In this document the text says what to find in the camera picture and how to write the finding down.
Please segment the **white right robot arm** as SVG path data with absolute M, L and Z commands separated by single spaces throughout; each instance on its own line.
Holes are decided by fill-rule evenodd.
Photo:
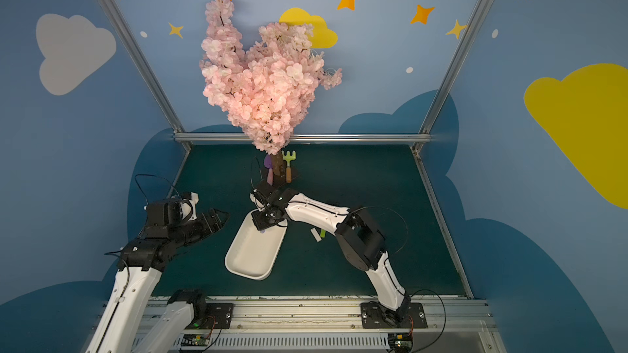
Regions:
M 258 230 L 281 222 L 301 222 L 332 234 L 345 259 L 364 271 L 374 286 L 383 321 L 395 326 L 405 322 L 410 295 L 392 268 L 384 232 L 366 209 L 325 204 L 290 188 L 276 189 L 265 181 L 252 189 L 250 199 L 257 208 L 253 224 Z

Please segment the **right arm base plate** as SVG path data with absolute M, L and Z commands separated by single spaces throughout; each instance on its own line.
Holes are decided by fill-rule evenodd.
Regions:
M 376 301 L 361 303 L 360 313 L 362 327 L 366 329 L 428 328 L 425 309 L 419 302 L 411 302 L 404 317 Z

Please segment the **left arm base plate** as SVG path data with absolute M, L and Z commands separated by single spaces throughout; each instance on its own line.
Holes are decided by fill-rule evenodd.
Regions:
M 201 311 L 194 308 L 193 321 L 186 329 L 229 329 L 232 324 L 234 304 L 230 302 L 207 302 Z

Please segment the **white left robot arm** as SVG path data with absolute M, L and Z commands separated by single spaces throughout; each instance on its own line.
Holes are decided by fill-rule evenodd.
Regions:
M 134 343 L 150 297 L 178 250 L 218 233 L 230 218 L 218 209 L 198 212 L 198 202 L 198 194 L 190 192 L 147 204 L 140 235 L 114 252 L 118 258 L 114 286 L 88 352 L 168 352 L 185 328 L 206 322 L 203 292 L 179 289 L 168 299 L 157 324 Z

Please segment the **white usb drive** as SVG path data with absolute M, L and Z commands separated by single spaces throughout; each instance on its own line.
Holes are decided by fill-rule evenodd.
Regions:
M 314 237 L 314 239 L 317 241 L 317 243 L 322 242 L 322 237 L 319 233 L 319 231 L 316 228 L 312 228 L 310 230 L 310 232 L 312 233 L 312 236 Z

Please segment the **white oval storage tray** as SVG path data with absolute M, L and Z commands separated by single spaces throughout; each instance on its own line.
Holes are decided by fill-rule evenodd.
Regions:
M 230 273 L 247 279 L 264 280 L 270 276 L 287 232 L 287 225 L 258 230 L 253 211 L 243 220 L 225 257 Z

